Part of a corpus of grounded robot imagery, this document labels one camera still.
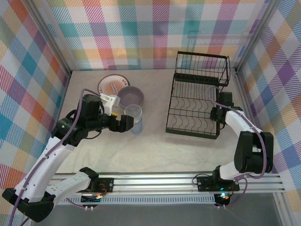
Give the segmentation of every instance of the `purple bowl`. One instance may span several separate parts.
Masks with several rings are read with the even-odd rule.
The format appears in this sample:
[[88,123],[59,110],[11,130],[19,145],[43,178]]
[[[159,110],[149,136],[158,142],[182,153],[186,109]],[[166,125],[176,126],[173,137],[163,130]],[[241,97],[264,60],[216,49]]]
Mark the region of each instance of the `purple bowl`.
[[125,109],[129,105],[142,106],[144,103],[144,94],[140,89],[134,86],[122,88],[117,96],[120,97],[119,105],[122,109]]

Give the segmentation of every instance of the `plastic cup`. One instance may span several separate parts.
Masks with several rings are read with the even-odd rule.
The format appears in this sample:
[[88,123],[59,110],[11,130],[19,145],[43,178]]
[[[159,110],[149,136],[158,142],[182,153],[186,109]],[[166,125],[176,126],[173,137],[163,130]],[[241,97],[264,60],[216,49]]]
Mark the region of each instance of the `plastic cup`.
[[124,114],[134,118],[134,126],[131,128],[133,134],[141,133],[142,125],[142,109],[139,105],[129,105],[124,109]]

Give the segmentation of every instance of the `dish rack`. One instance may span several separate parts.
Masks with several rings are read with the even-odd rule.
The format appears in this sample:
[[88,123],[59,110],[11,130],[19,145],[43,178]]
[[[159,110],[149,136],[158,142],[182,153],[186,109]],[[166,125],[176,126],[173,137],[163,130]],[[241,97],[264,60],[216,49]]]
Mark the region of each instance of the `dish rack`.
[[230,61],[227,56],[179,51],[169,102],[166,132],[217,139],[220,124],[210,119],[209,95],[217,100],[219,91],[210,86],[229,83]]

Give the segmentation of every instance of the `checkered wallpaper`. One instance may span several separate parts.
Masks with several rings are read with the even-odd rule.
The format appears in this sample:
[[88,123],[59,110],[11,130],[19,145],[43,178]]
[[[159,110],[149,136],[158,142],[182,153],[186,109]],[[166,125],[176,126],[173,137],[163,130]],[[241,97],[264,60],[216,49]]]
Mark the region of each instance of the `checkered wallpaper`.
[[268,4],[268,0],[47,0],[45,7],[40,0],[35,2],[58,45],[65,55],[70,53],[69,60],[74,59],[71,68],[78,70],[174,68],[178,50],[239,59]]
[[301,0],[282,0],[242,79],[257,125],[274,134],[274,171],[300,223]]
[[[66,83],[66,74],[21,0],[1,0],[0,194],[19,183],[43,151]],[[0,197],[1,226],[8,223],[11,207]]]

